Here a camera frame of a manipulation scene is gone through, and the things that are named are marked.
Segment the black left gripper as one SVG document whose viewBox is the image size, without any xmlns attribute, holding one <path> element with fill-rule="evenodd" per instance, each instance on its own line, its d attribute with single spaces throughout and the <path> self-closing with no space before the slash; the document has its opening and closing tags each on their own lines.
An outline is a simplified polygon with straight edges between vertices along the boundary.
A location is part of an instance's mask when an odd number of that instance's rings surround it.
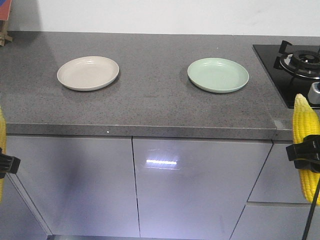
<svg viewBox="0 0 320 240">
<path fill-rule="evenodd" d="M 6 174 L 16 174 L 20 166 L 20 159 L 15 156 L 9 156 L 0 149 L 0 177 L 4 178 Z"/>
</svg>

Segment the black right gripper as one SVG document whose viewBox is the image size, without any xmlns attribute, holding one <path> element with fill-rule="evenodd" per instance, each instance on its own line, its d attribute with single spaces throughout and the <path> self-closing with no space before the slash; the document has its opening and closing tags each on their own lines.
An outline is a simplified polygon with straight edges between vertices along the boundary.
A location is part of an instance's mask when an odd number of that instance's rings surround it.
<svg viewBox="0 0 320 240">
<path fill-rule="evenodd" d="M 302 143 L 291 144 L 286 147 L 288 160 L 294 163 L 298 170 L 320 172 L 320 136 L 311 134 Z"/>
</svg>

